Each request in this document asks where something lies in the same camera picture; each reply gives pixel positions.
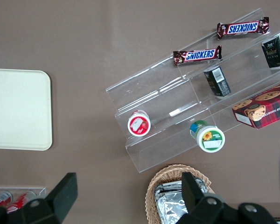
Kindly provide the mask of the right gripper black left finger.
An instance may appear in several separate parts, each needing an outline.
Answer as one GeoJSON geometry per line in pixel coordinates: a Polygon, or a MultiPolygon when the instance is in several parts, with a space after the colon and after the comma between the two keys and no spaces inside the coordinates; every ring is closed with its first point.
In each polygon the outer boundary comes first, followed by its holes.
{"type": "Polygon", "coordinates": [[[77,196],[77,174],[67,173],[45,198],[33,199],[11,213],[0,207],[0,224],[61,224],[77,196]]]}

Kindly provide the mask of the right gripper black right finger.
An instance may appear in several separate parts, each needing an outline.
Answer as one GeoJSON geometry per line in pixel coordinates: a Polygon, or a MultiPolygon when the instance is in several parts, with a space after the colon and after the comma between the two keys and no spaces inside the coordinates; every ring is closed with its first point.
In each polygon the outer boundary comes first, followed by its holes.
{"type": "Polygon", "coordinates": [[[182,173],[182,197],[188,213],[181,224],[276,224],[276,219],[261,205],[242,203],[237,209],[220,200],[219,195],[204,194],[190,172],[182,173]]]}

